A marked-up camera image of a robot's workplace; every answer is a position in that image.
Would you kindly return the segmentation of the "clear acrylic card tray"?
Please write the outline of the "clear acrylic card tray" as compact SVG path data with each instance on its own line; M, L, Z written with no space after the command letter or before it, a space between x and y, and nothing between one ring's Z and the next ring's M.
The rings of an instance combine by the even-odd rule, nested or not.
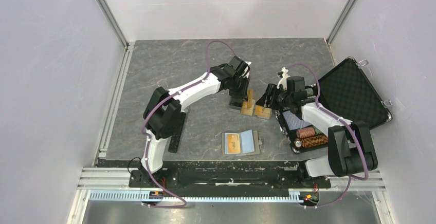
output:
M272 115L272 110L270 108L256 105L251 94L248 95L246 101L231 98L228 106L231 111L247 116L256 116L261 119L268 120Z

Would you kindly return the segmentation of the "beige leather card holder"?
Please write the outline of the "beige leather card holder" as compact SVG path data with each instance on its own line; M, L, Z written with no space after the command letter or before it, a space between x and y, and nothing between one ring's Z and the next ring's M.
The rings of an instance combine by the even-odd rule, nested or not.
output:
M225 153L225 135L229 133L222 134L222 154L224 156L248 156L248 155L259 155L260 154L260 146L262 145L262 141L259 137L259 133L257 130L246 130L239 134L240 136L240 144L241 144L241 153L234 155L227 155Z

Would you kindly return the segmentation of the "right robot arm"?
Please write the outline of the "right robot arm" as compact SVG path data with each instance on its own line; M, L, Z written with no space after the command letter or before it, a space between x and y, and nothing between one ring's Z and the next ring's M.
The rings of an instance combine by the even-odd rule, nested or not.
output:
M268 84L256 106L282 111L287 109L299 119L310 123L328 138L328 154L307 160L297 173L303 187L312 186L320 176L349 176L367 180L378 161L369 131L362 121L353 122L329 111L309 98L304 77L284 77L278 84Z

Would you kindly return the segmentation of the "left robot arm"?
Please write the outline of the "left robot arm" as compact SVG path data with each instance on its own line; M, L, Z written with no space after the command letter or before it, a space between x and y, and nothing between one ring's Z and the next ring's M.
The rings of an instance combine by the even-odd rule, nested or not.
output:
M241 111L248 101L248 85L251 63L234 56L229 63L209 67L200 77L169 90L154 90L143 113L141 132L146 135L146 147L139 171L148 186L161 182L163 155L168 139L183 124L182 112L200 99L226 90L229 92L229 108Z

